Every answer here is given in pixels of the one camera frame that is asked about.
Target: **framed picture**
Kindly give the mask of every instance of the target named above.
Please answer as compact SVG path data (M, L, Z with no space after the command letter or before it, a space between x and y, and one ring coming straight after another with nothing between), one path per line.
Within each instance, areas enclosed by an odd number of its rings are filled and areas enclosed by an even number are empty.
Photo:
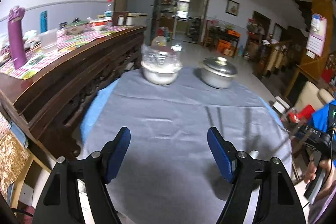
M230 15L237 16L239 10L239 3L233 0L227 0L226 12Z

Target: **blue gripper pad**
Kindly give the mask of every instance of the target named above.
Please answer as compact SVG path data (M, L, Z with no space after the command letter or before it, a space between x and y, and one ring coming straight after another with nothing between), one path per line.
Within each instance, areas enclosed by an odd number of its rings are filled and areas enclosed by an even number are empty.
M229 183L232 183L235 179L235 170L237 166L237 150L232 143L223 139L215 127L209 128L207 139L222 177Z
M105 173L105 181L110 182L115 179L124 160L126 151L131 142L131 132L127 127L122 127L114 138L114 152L110 155Z

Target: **lid knob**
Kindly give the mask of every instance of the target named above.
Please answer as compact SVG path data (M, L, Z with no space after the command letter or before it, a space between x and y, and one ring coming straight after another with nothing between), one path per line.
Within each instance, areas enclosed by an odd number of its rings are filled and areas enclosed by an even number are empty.
M216 63L219 64L219 65L226 65L227 64L226 61L227 60L224 57L217 57Z

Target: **wooden sideboard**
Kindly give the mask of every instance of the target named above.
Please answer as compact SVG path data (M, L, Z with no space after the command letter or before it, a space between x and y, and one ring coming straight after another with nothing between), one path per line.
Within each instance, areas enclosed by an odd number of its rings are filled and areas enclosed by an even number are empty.
M145 27L96 39L20 80L0 73L3 111L27 137L55 158L75 159L71 137L98 90L120 77L128 63L140 68Z

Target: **purple thermos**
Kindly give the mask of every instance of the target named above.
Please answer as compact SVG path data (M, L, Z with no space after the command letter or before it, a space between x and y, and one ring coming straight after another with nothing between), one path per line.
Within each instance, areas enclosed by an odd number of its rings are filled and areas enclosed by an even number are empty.
M25 49L23 47L21 25L21 20L24 15L25 9L15 6L10 10L7 17L9 48L15 69L19 69L27 63Z

